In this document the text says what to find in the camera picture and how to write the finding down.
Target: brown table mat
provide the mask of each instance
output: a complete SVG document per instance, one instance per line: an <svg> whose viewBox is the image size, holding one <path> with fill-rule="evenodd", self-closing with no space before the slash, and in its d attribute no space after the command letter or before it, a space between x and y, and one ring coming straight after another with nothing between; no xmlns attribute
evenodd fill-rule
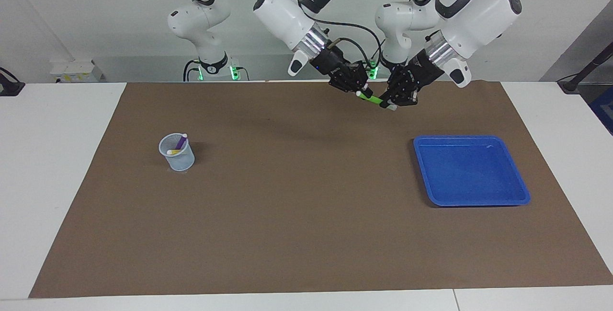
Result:
<svg viewBox="0 0 613 311"><path fill-rule="evenodd" d="M30 297L613 284L499 83L420 95L127 85ZM187 172L157 152L171 132ZM435 207L412 140L436 134L501 137L532 203Z"/></svg>

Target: blue tray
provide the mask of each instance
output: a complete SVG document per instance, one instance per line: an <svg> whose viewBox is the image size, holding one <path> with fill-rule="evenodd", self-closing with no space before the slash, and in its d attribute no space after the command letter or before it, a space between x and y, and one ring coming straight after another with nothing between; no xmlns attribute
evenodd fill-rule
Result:
<svg viewBox="0 0 613 311"><path fill-rule="evenodd" d="M420 136L414 146L428 196L438 206L530 202L506 145L496 136Z"/></svg>

